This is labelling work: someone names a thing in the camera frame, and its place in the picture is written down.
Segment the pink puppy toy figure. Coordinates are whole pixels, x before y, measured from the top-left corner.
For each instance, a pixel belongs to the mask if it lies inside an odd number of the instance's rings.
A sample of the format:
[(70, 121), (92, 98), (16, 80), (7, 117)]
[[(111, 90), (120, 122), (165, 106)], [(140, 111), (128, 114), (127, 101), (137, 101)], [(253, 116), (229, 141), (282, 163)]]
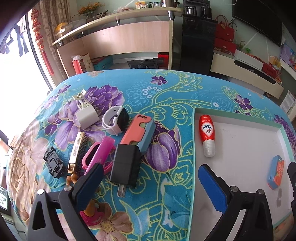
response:
[[(79, 176), (76, 173), (72, 173), (70, 176), (67, 176), (66, 185), (75, 184), (78, 179)], [(96, 203), (92, 199), (86, 209), (84, 211), (80, 211), (80, 215), (88, 226), (95, 226), (102, 221), (104, 213), (97, 210)]]

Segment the black toy car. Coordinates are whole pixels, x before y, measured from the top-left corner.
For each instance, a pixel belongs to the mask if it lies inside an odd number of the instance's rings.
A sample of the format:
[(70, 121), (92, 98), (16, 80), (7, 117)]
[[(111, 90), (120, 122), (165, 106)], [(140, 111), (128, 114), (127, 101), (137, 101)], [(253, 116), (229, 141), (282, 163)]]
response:
[(66, 171), (63, 161), (56, 153), (56, 149), (51, 146), (43, 156), (45, 164), (49, 170), (49, 174), (54, 178), (60, 178)]

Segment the gold harmonica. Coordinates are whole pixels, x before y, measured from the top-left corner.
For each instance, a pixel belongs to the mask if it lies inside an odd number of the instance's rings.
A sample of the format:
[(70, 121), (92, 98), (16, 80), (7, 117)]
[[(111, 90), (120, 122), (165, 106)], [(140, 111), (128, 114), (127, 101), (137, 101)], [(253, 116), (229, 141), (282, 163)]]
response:
[(82, 170), (82, 159), (85, 155), (87, 142), (88, 137), (85, 132), (78, 132), (68, 163), (67, 172), (69, 174), (76, 173), (77, 175), (80, 175)]

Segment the black power adapter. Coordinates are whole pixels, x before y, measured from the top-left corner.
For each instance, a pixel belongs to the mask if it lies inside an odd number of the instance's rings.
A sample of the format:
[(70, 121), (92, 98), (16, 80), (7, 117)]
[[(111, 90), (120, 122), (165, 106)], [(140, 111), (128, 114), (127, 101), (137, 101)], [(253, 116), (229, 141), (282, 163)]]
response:
[(118, 197), (125, 197), (126, 188), (135, 188), (142, 154), (135, 145), (118, 144), (115, 150), (110, 181), (118, 185)]

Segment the white charger cube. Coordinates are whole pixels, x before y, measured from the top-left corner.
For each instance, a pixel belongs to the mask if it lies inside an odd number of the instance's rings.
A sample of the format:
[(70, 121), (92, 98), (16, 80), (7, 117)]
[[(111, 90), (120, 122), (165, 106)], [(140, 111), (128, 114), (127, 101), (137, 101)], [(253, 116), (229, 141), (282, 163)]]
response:
[(91, 104), (79, 100), (76, 101), (76, 104), (78, 107), (76, 117), (82, 129), (85, 130), (99, 121), (99, 116)]

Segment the white smartwatch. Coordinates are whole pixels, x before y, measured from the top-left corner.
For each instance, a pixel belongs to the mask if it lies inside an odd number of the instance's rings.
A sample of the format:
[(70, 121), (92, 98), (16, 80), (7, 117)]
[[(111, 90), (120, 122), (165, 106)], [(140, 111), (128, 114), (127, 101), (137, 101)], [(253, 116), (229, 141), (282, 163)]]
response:
[(118, 136), (126, 129), (129, 119), (126, 109), (116, 105), (106, 111), (101, 124), (110, 135)]

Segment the cream hair claw clip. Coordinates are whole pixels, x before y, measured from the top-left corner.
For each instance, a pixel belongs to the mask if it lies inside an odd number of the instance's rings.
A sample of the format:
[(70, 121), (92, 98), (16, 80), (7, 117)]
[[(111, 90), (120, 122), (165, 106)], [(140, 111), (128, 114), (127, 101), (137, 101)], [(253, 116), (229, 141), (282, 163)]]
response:
[(85, 96), (86, 90), (82, 90), (77, 95), (72, 96), (72, 98), (76, 101), (76, 105), (79, 110), (83, 110), (88, 106), (91, 106), (90, 101)]

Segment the orange blue carrot toy knife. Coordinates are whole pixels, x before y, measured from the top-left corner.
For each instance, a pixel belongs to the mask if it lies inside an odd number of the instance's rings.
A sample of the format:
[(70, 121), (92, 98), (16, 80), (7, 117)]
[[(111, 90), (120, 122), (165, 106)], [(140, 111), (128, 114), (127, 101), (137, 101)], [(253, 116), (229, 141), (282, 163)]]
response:
[(141, 154), (144, 155), (150, 145), (155, 129), (156, 124), (150, 116), (138, 114), (133, 118), (120, 144), (136, 145)]

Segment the small orange blue toy box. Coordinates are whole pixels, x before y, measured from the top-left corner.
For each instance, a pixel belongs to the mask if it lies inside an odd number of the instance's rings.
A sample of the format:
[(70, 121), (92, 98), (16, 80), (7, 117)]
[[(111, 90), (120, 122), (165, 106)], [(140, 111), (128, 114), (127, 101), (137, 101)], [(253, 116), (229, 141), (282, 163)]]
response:
[(275, 190), (281, 185), (284, 166), (285, 161), (280, 155), (273, 157), (267, 175), (267, 185), (270, 189)]

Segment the white tray with teal rim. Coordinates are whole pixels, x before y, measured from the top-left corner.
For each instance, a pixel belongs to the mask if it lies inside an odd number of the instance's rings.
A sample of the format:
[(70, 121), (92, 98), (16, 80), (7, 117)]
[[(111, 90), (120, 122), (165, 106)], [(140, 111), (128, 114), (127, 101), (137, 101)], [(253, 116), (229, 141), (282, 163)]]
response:
[[(199, 134), (199, 118), (208, 114), (215, 128), (215, 156), (207, 158)], [(287, 167), (294, 160), (290, 142), (282, 125), (252, 116), (196, 108), (194, 119), (194, 173), (202, 164), (208, 164), (213, 172), (229, 185), (244, 192), (264, 190), (269, 204), (273, 228), (280, 225), (292, 213), (293, 190)], [(267, 176), (272, 159), (281, 156), (285, 162), (281, 185), (272, 190)]]

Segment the red gift bag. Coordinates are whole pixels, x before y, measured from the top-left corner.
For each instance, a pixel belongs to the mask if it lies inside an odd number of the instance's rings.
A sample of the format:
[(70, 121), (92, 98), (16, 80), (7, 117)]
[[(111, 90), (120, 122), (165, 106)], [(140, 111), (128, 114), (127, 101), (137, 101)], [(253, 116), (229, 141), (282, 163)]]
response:
[(217, 21), (215, 37), (228, 42), (233, 42), (234, 29), (230, 27), (227, 18), (224, 15), (218, 15), (215, 20)]

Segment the black television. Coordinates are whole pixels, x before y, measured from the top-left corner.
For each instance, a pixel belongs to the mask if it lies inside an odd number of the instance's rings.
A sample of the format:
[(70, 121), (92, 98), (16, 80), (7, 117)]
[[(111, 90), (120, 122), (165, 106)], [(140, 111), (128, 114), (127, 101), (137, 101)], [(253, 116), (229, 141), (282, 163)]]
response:
[(281, 46), (282, 21), (261, 1), (232, 1), (232, 16), (265, 35), (279, 47)]

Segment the black bag on floor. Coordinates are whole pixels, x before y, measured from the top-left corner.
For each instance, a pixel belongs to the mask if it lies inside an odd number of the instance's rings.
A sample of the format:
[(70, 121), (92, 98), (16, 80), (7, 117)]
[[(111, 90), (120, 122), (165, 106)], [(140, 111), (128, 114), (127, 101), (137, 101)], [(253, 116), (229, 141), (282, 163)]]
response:
[(127, 63), (130, 69), (159, 69), (159, 66), (164, 64), (164, 58), (129, 60)]

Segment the wooden bar counter shelf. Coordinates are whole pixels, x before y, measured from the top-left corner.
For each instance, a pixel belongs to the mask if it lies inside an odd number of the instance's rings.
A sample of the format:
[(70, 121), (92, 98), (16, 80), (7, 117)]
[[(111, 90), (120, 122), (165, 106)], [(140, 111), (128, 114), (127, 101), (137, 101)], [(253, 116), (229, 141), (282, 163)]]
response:
[[(167, 52), (168, 68), (173, 57), (173, 24), (182, 8), (146, 8), (121, 11), (86, 23), (53, 42), (67, 77), (75, 75), (72, 56), (91, 58), (138, 52)], [(122, 20), (168, 16), (168, 21), (121, 24)]]

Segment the yellow flower bouquet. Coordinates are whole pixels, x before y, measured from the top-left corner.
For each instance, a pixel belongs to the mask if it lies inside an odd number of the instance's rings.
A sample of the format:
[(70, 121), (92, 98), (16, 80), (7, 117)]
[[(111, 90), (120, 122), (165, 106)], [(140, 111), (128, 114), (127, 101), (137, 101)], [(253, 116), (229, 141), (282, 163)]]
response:
[(86, 21), (91, 22), (96, 19), (97, 10), (104, 6), (105, 4), (100, 2), (89, 3), (87, 6), (82, 6), (78, 10), (78, 15), (84, 15), (86, 17)]

